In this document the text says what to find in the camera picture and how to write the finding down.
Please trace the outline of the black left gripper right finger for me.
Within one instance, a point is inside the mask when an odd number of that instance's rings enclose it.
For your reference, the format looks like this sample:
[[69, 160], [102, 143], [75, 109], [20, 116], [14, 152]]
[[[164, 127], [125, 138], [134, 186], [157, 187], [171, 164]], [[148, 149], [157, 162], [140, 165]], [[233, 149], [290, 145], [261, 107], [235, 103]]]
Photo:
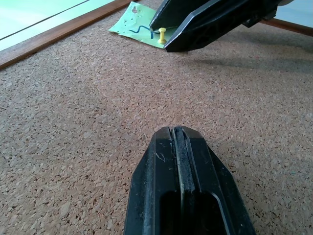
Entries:
[[254, 235], [229, 170], [201, 134], [178, 126], [172, 130], [180, 188], [183, 235]]

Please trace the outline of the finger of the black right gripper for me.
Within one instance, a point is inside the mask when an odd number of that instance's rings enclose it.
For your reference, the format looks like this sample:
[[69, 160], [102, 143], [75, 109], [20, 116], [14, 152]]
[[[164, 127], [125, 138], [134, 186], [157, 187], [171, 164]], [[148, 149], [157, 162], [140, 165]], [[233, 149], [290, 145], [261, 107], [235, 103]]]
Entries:
[[164, 0], [150, 22], [150, 30], [179, 27], [187, 16], [207, 0]]
[[252, 12], [278, 5], [278, 0], [210, 0], [187, 16], [164, 48], [167, 52], [203, 48], [241, 25]]

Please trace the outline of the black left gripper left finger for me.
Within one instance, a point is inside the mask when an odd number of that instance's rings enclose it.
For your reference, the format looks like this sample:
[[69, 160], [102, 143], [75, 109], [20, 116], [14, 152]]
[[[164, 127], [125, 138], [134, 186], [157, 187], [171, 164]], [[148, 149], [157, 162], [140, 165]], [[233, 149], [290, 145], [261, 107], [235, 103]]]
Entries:
[[178, 235], [180, 188], [169, 127], [156, 131], [131, 180], [126, 235]]

